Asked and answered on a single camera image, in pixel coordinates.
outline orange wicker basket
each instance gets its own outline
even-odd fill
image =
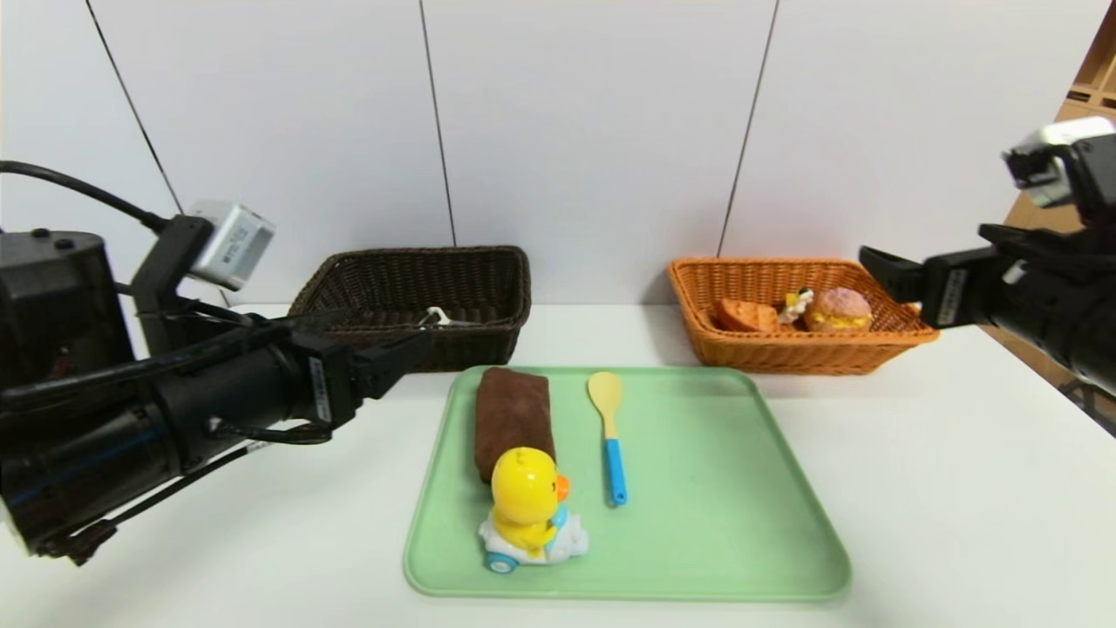
[[[913,307],[895,302],[858,263],[843,259],[677,259],[671,282],[690,342],[704,365],[754,374],[870,374],[917,345],[937,339]],[[867,332],[727,332],[713,325],[713,303],[737,298],[772,305],[788,291],[845,287],[864,294],[874,321]]]

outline white wall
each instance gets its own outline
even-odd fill
[[[1014,197],[999,152],[1052,118],[1105,6],[780,0],[723,252],[979,244]],[[238,300],[290,299],[331,252],[452,242],[417,0],[94,8],[182,201],[279,225]],[[4,155],[172,211],[81,3],[3,9]],[[426,12],[459,243],[525,245],[539,302],[657,300],[666,260],[715,252],[770,0]],[[151,242],[66,191],[2,194],[6,228],[102,232],[118,270]]]
[[[278,226],[237,302],[290,301],[334,252],[452,245],[416,0],[94,0],[184,206]]]
[[[426,0],[459,244],[540,302],[672,297],[714,255],[775,0]]]
[[[59,170],[162,215],[177,211],[84,2],[4,0],[4,158]],[[154,243],[137,222],[42,181],[7,174],[3,228],[89,231],[108,243],[117,280],[128,281]],[[220,302],[215,288],[189,281],[183,293]]]
[[[728,255],[982,245],[1000,153],[1058,110],[1107,0],[781,0]]]

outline toy bread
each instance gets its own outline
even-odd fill
[[[477,433],[473,456],[485,484],[496,462],[509,450],[532,447],[555,454],[550,432],[550,383],[547,378],[492,368],[477,390]]]
[[[864,294],[848,288],[824,290],[806,308],[811,332],[863,332],[872,328],[872,306]]]
[[[722,298],[716,301],[716,318],[730,332],[775,332],[779,329],[779,313],[775,307],[762,302]]]

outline duck's orange beak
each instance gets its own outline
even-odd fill
[[[558,494],[558,501],[565,502],[566,496],[569,495],[569,479],[565,475],[559,475],[558,481],[555,482],[555,493]]]

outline toy car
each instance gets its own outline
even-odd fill
[[[497,573],[511,573],[521,564],[555,564],[589,551],[589,535],[581,529],[581,518],[570,515],[565,504],[558,506],[550,523],[558,529],[558,534],[547,544],[541,555],[531,558],[526,550],[497,534],[490,513],[479,531],[487,552],[484,564]]]

